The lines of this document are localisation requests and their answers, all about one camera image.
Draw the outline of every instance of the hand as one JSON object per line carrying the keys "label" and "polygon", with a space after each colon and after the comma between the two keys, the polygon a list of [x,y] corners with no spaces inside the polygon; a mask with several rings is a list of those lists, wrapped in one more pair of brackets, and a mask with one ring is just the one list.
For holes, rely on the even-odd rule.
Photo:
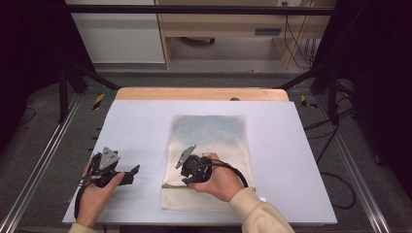
{"label": "hand", "polygon": [[76,223],[93,228],[97,218],[106,207],[109,197],[115,188],[121,183],[124,173],[118,173],[103,188],[96,186],[94,183],[89,184],[83,193],[80,201],[79,215]]}
{"label": "hand", "polygon": [[[211,153],[208,157],[219,160],[215,153]],[[212,194],[224,202],[229,202],[238,191],[244,188],[237,175],[230,169],[217,166],[213,166],[212,169],[212,177],[209,181],[205,183],[190,183],[189,187],[197,192]]]}

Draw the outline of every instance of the white cabinet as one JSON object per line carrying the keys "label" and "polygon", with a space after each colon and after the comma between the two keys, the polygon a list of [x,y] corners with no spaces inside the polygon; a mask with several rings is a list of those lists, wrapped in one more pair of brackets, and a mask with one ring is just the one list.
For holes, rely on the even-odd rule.
{"label": "white cabinet", "polygon": [[[153,0],[66,0],[67,4],[153,5]],[[156,14],[72,14],[93,63],[164,63]]]}

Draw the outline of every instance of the person's right hand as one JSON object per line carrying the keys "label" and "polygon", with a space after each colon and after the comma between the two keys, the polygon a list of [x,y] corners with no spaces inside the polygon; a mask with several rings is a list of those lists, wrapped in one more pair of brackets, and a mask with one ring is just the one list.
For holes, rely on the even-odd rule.
{"label": "person's right hand", "polygon": [[[209,154],[208,157],[219,160],[215,153]],[[230,169],[217,166],[213,166],[212,169],[212,177],[209,181],[205,183],[189,183],[189,187],[197,192],[212,194],[224,202],[229,202],[237,192],[245,188],[237,175]]]}

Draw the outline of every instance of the aluminum rail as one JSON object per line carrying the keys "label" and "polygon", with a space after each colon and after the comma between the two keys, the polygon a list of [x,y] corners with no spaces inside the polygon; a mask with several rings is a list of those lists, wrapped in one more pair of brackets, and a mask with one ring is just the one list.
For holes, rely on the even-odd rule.
{"label": "aluminum rail", "polygon": [[89,14],[201,14],[201,15],[288,15],[336,16],[354,14],[356,9],[246,6],[152,6],[152,5],[45,5],[48,10]]}

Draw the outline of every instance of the person's left hand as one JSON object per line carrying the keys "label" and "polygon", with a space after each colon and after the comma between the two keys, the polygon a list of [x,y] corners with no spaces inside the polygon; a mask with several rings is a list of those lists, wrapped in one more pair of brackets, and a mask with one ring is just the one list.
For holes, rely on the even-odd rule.
{"label": "person's left hand", "polygon": [[96,186],[94,183],[89,184],[83,193],[80,201],[79,215],[76,223],[93,228],[97,218],[106,207],[109,197],[115,188],[121,183],[124,173],[118,173],[103,188]]}

